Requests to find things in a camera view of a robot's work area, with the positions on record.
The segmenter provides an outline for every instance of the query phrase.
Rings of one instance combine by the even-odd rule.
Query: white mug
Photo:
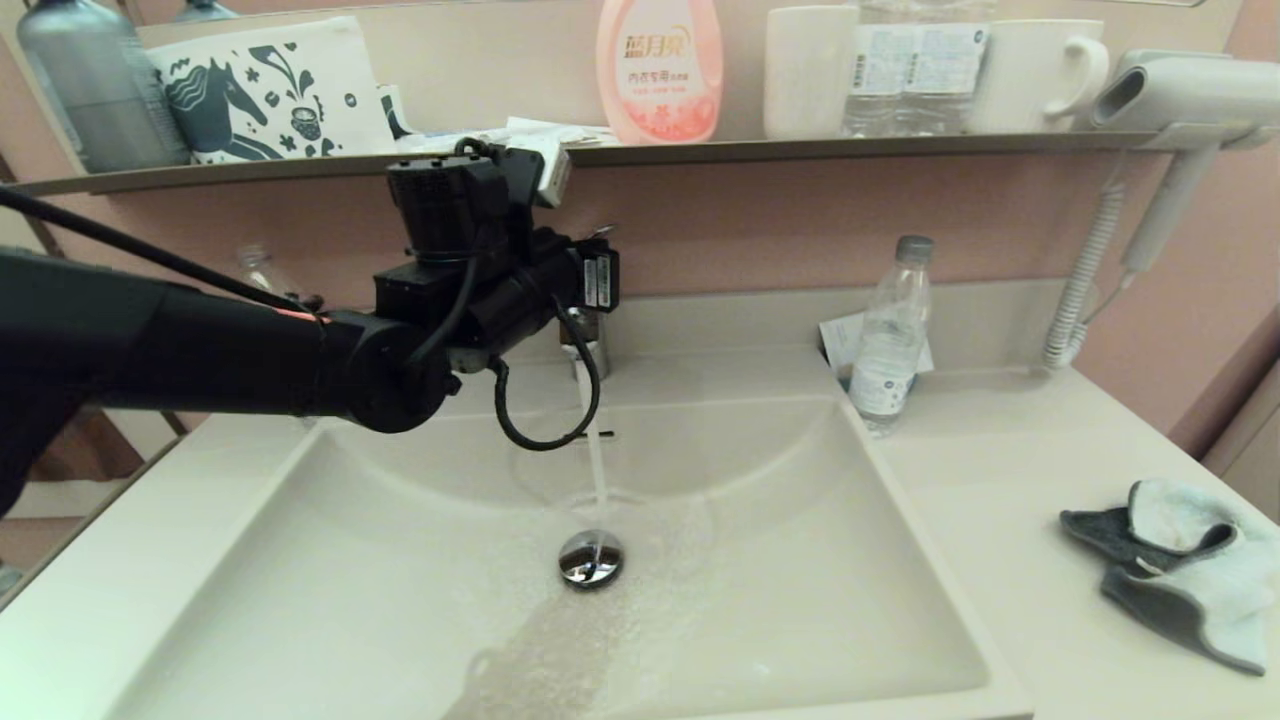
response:
[[[840,136],[858,17],[852,5],[769,12],[764,42],[764,135],[769,140]]]
[[[1100,20],[992,23],[987,61],[965,131],[1066,132],[1097,100],[1111,58]]]

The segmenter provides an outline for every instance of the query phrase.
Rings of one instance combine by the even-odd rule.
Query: shelf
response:
[[[810,140],[794,142],[708,142],[701,145],[649,145],[571,150],[576,168],[632,165],[686,165],[707,163],[765,163],[778,160],[832,160],[854,158],[925,158],[946,155],[1007,155],[1041,152],[1098,152],[1135,150],[1151,133],[972,135],[955,137],[895,137],[883,140]],[[270,160],[225,165],[188,165],[102,173],[14,186],[29,195],[88,192],[110,195],[177,187],[241,182],[376,177],[387,165],[426,155],[361,155]]]

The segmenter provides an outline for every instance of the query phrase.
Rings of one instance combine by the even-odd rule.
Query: black robotic arm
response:
[[[618,261],[603,238],[575,243],[534,227],[543,170],[536,152],[475,141],[449,158],[390,167],[413,260],[375,275],[372,314],[311,313],[0,187],[0,205],[271,305],[0,250],[0,515],[17,501],[31,464],[88,401],[338,416],[397,433],[426,421],[461,389],[456,372],[490,369],[508,437],[531,450],[563,446],[580,429],[539,443],[511,425],[502,355],[552,318],[564,320],[568,306],[616,307]],[[106,237],[113,233],[115,241]],[[588,299],[588,273],[612,292]],[[599,398],[598,378],[594,384],[580,428]]]

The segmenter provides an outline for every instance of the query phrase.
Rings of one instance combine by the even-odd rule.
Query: white sink basin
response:
[[[517,418],[553,437],[570,413]],[[585,443],[312,429],[113,720],[1020,715],[838,395],[609,406],[627,559],[567,589]]]

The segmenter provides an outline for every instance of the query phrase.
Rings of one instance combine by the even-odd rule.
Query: gray bottle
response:
[[[123,15],[88,0],[40,0],[18,23],[18,41],[84,169],[191,161],[159,74]]]

